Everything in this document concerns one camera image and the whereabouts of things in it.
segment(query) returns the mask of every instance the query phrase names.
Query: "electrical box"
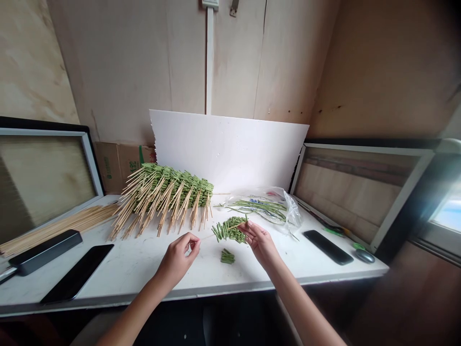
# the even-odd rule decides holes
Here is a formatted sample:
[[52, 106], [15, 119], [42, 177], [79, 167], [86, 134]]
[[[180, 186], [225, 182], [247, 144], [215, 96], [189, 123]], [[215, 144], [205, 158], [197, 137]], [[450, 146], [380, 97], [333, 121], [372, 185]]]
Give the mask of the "electrical box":
[[217, 11], [219, 7], [219, 0], [202, 0], [203, 8], [211, 7], [213, 10]]

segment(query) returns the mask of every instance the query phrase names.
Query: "clear plastic bag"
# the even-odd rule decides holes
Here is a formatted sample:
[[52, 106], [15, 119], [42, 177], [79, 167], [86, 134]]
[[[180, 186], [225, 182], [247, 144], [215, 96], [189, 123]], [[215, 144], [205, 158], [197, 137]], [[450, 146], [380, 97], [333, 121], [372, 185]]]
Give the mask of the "clear plastic bag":
[[281, 187], [238, 189], [233, 191], [220, 206], [247, 214], [248, 217], [255, 213], [276, 225], [276, 229], [286, 235], [293, 235], [292, 231], [301, 227], [302, 223], [296, 201]]

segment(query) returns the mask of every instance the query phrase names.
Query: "black smartphone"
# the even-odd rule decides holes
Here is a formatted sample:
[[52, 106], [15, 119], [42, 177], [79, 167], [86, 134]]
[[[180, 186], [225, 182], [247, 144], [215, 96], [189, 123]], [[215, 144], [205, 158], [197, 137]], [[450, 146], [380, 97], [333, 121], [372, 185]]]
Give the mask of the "black smartphone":
[[354, 260], [352, 256], [348, 255], [316, 230], [303, 232], [303, 235], [339, 265], [345, 265]]
[[89, 251], [40, 301], [40, 304], [54, 304], [72, 300], [95, 272], [114, 244], [100, 245]]

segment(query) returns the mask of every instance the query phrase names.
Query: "white foam board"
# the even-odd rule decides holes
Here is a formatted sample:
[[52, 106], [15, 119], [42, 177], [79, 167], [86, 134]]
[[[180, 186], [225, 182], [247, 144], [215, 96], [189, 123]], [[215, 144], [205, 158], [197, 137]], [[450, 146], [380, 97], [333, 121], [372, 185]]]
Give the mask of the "white foam board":
[[157, 162], [215, 185], [288, 190], [309, 125], [150, 110]]

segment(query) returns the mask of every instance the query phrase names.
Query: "hand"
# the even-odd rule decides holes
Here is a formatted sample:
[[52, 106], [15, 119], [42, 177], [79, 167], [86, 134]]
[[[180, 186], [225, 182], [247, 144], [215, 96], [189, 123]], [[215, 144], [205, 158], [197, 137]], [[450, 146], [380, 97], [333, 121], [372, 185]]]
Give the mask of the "hand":
[[[186, 256], [189, 247], [192, 251]], [[163, 256], [153, 280], [158, 279], [165, 290], [171, 291], [187, 273], [199, 252], [199, 238], [190, 232], [180, 236], [168, 245], [167, 252]]]
[[266, 271], [282, 261], [269, 232], [264, 228], [248, 220], [247, 223], [240, 225], [239, 229], [246, 235], [246, 242]]

